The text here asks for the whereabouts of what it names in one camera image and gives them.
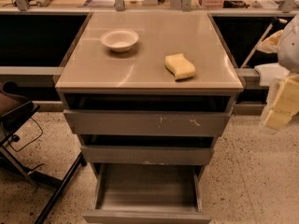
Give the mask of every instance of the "cabinet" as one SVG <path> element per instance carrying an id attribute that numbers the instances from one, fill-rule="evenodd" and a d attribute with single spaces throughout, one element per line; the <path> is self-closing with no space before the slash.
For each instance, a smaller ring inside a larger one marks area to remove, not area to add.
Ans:
<path id="1" fill-rule="evenodd" d="M 99 41 L 139 35 L 128 52 Z M 194 78 L 176 82 L 164 56 L 183 52 Z M 56 83 L 64 115 L 98 177 L 89 223 L 208 223 L 198 182 L 243 84 L 203 11 L 96 11 Z"/>

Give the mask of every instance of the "chair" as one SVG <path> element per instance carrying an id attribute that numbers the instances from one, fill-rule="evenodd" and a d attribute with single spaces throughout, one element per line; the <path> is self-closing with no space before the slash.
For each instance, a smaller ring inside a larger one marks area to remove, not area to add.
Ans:
<path id="1" fill-rule="evenodd" d="M 24 178 L 26 178 L 28 182 L 35 187 L 39 184 L 44 184 L 55 189 L 48 203 L 35 222 L 35 224 L 41 224 L 55 205 L 72 175 L 76 172 L 78 166 L 80 164 L 85 166 L 86 161 L 80 153 L 64 178 L 61 180 L 23 166 L 6 149 L 5 143 L 9 141 L 9 139 L 18 141 L 19 137 L 15 134 L 15 132 L 18 131 L 19 128 L 40 108 L 39 105 L 34 105 L 34 103 L 28 98 L 19 95 L 18 91 L 19 87 L 12 81 L 4 82 L 0 86 L 0 157 L 3 158 L 0 159 L 0 167 L 23 175 Z"/>

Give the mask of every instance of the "white robot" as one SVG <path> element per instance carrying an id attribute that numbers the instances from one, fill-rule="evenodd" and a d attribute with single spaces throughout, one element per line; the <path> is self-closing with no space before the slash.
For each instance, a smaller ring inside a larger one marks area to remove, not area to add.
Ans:
<path id="1" fill-rule="evenodd" d="M 299 14 L 279 35 L 278 63 L 290 70 L 287 77 L 274 79 L 269 87 L 262 126 L 270 133 L 285 127 L 299 111 Z"/>

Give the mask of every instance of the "bowl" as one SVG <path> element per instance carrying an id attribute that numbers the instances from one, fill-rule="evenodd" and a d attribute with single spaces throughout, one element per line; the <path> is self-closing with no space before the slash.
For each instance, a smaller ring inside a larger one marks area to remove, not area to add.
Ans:
<path id="1" fill-rule="evenodd" d="M 115 52 L 126 52 L 138 38 L 138 34 L 130 29 L 115 29 L 102 34 L 101 42 Z"/>

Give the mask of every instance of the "drawer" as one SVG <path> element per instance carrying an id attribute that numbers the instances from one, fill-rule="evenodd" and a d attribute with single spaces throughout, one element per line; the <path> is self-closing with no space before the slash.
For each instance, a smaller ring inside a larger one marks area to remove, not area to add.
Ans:
<path id="1" fill-rule="evenodd" d="M 76 134 L 215 136 L 231 113 L 65 110 Z"/>
<path id="2" fill-rule="evenodd" d="M 208 165 L 213 137 L 81 135 L 88 162 Z"/>
<path id="3" fill-rule="evenodd" d="M 88 223 L 209 223 L 191 166 L 101 164 Z"/>

